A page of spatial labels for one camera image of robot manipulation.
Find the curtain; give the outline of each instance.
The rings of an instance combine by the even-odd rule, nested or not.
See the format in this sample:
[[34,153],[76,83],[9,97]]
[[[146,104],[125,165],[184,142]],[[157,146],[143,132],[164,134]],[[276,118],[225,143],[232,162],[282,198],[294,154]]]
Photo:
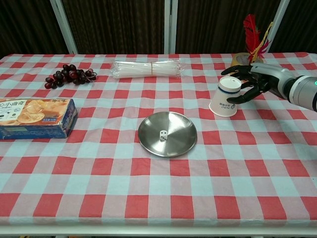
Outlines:
[[161,54],[164,0],[63,0],[81,54]]
[[68,53],[49,0],[0,1],[0,58]]
[[273,21],[279,0],[179,0],[177,53],[246,52],[243,20],[256,15],[262,34]]
[[317,53],[316,10],[316,0],[291,0],[270,52]]

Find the metal plate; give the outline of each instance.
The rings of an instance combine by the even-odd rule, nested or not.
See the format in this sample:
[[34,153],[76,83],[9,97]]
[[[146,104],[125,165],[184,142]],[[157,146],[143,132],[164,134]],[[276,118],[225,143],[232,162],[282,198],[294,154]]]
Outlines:
[[[166,140],[161,137],[164,131],[167,131]],[[174,112],[155,113],[144,119],[139,126],[138,136],[145,149],[163,157],[182,155],[193,148],[197,141],[197,131],[192,121]]]

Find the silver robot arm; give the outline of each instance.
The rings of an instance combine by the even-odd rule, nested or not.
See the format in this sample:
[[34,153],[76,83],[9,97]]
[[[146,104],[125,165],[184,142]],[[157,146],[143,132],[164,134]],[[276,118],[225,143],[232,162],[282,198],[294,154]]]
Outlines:
[[276,96],[288,100],[290,103],[317,112],[317,77],[295,77],[286,68],[265,63],[251,65],[236,65],[224,70],[221,74],[240,80],[246,80],[241,88],[252,87],[244,95],[228,98],[228,102],[241,104],[254,99],[263,92],[270,91]]

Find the white dice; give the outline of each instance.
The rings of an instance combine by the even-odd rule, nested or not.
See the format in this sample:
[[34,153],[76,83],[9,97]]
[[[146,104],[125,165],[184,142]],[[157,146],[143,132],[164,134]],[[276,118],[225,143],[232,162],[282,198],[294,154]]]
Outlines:
[[167,131],[166,130],[161,130],[159,132],[159,140],[160,141],[166,141],[167,140]]

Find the plastic wrap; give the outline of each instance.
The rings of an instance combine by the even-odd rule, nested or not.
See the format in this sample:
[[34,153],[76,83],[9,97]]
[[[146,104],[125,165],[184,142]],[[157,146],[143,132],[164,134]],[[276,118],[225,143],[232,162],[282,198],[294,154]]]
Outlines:
[[176,60],[149,63],[115,61],[112,66],[112,76],[114,78],[179,77],[180,72],[180,63]]

